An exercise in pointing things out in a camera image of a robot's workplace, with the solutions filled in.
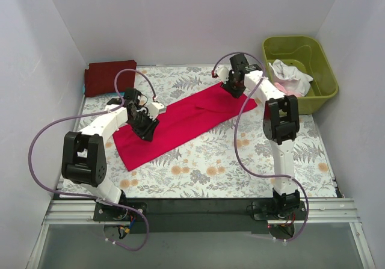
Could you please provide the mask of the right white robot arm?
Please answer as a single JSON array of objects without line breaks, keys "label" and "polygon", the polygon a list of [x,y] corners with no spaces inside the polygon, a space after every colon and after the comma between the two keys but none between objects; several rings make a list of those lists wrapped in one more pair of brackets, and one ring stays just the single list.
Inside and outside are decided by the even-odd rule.
[{"label": "right white robot arm", "polygon": [[234,98],[240,98],[245,90],[250,90],[247,100],[258,99],[264,107],[262,128],[269,140],[274,161],[274,174],[265,176],[274,179],[273,193],[288,197],[298,193],[298,183],[294,173],[294,144],[300,128],[298,99],[285,95],[265,76],[260,61],[249,64],[249,53],[231,52],[228,69],[215,64],[212,77],[218,77],[221,88]]}]

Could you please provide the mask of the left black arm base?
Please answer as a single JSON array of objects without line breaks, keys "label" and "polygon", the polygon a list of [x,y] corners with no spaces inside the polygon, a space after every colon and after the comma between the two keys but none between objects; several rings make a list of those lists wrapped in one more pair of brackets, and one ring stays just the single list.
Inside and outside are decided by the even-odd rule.
[{"label": "left black arm base", "polygon": [[137,213],[116,206],[96,203],[93,221],[131,221],[134,218],[141,221],[143,218]]}]

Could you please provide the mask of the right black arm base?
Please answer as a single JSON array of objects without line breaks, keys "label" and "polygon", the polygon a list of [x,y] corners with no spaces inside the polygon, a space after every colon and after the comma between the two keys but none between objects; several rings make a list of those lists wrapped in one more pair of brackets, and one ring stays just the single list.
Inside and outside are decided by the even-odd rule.
[{"label": "right black arm base", "polygon": [[294,208],[279,208],[273,198],[259,198],[252,200],[246,206],[246,212],[256,221],[292,221],[304,220],[306,216],[306,206],[303,201]]}]

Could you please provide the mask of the bright red t-shirt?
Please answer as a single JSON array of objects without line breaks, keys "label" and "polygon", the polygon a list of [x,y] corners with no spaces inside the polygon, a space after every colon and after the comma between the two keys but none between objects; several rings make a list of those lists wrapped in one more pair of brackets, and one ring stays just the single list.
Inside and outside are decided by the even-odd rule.
[{"label": "bright red t-shirt", "polygon": [[127,170],[134,170],[237,116],[246,98],[234,98],[215,84],[169,105],[158,117],[151,142],[135,135],[130,125],[121,127],[113,134],[117,152]]}]

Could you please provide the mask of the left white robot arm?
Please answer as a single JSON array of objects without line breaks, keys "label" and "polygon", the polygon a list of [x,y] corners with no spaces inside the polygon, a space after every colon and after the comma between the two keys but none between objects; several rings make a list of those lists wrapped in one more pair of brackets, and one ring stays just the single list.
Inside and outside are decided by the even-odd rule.
[{"label": "left white robot arm", "polygon": [[140,104],[141,97],[137,89],[127,89],[123,97],[110,99],[103,113],[88,126],[78,132],[68,132],[64,137],[63,178],[109,204],[107,213],[116,221],[127,216],[128,206],[122,202],[122,190],[106,176],[106,142],[125,123],[139,139],[152,141],[159,124],[158,116],[166,112],[166,106],[155,100]]}]

